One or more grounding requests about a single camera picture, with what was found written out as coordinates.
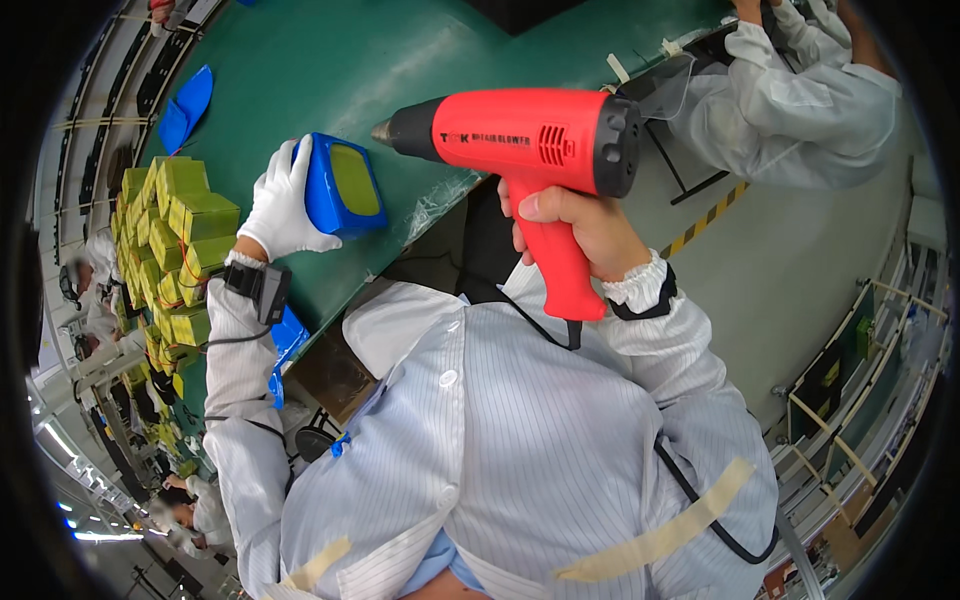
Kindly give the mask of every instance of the ceiling light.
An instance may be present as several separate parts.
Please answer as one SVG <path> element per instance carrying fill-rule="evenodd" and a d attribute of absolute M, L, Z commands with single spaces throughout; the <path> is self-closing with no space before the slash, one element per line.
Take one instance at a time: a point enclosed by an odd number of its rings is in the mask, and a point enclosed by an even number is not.
<path fill-rule="evenodd" d="M 91 534 L 74 532 L 73 537 L 77 540 L 86 540 L 86 541 L 126 541 L 126 540 L 143 540 L 143 536 L 140 534 L 120 534 L 118 536 L 110 534 Z"/>
<path fill-rule="evenodd" d="M 47 430 L 47 433 L 49 433 L 50 437 L 54 439 L 54 442 L 59 444 L 60 447 L 63 448 L 63 451 L 70 455 L 70 458 L 77 458 L 77 454 L 74 453 L 74 451 L 71 450 L 69 446 L 67 446 L 66 442 L 64 442 L 60 438 L 60 435 L 58 435 L 57 432 L 54 431 L 54 428 L 50 426 L 50 423 L 44 424 L 43 428 Z"/>

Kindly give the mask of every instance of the workbench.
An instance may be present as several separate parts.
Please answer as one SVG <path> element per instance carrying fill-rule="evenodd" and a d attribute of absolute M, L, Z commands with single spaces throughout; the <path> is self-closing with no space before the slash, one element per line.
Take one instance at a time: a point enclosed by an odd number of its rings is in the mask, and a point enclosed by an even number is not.
<path fill-rule="evenodd" d="M 212 100 L 182 154 L 206 163 L 210 189 L 239 204 L 242 218 L 253 182 L 284 140 L 324 132 L 369 149 L 388 228 L 334 252 L 279 261 L 294 272 L 289 304 L 312 341 L 482 175 L 398 155 L 370 139 L 374 124 L 464 90 L 598 89 L 616 83 L 608 54 L 634 75 L 664 58 L 665 39 L 683 45 L 730 14 L 727 0 L 589 0 L 510 37 L 462 0 L 230 3 L 168 94 L 203 65 L 212 69 Z M 165 154 L 154 132 L 141 164 Z M 205 360 L 190 371 L 203 368 Z M 205 393 L 195 374 L 186 379 L 196 412 Z"/>

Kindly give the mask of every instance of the heat gun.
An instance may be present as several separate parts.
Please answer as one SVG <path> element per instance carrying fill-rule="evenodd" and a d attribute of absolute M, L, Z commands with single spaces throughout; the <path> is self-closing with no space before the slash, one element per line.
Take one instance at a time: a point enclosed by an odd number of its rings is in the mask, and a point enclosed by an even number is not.
<path fill-rule="evenodd" d="M 568 223 L 531 223 L 521 200 L 551 185 L 622 198 L 639 153 L 639 110 L 623 97 L 575 89 L 469 91 L 401 108 L 373 128 L 402 155 L 496 173 L 546 283 L 543 310 L 570 322 L 599 321 L 606 303 Z"/>

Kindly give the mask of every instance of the blue battery pack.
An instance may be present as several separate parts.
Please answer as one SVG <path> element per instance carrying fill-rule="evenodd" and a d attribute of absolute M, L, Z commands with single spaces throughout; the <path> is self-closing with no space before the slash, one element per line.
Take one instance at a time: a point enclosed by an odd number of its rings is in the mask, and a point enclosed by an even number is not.
<path fill-rule="evenodd" d="M 306 176 L 306 214 L 323 233 L 356 239 L 387 226 L 367 149 L 346 140 L 313 135 L 313 152 Z M 294 148 L 294 160 L 300 144 Z"/>

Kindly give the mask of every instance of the striped lab coat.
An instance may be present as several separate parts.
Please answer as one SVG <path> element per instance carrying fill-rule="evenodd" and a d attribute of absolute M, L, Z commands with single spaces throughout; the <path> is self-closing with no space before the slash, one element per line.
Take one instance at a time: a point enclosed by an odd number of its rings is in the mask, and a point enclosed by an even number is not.
<path fill-rule="evenodd" d="M 655 256 L 605 292 L 640 313 L 665 277 Z M 565 339 L 542 312 L 536 267 L 517 265 L 504 291 Z M 210 282 L 208 306 L 211 339 L 262 328 L 222 281 Z M 211 347 L 206 415 L 227 419 L 210 422 L 204 447 L 245 588 L 274 600 L 393 598 L 443 527 L 493 598 L 753 598 L 764 565 L 710 530 L 626 572 L 558 577 L 690 506 L 653 449 L 658 435 L 699 494 L 737 457 L 755 466 L 720 521 L 753 554 L 770 541 L 777 484 L 759 426 L 708 350 L 707 316 L 683 292 L 671 307 L 644 321 L 608 313 L 571 352 L 508 304 L 394 284 L 345 320 L 351 347 L 383 376 L 348 424 L 352 443 L 286 496 L 279 439 L 248 422 L 280 428 L 270 337 Z"/>

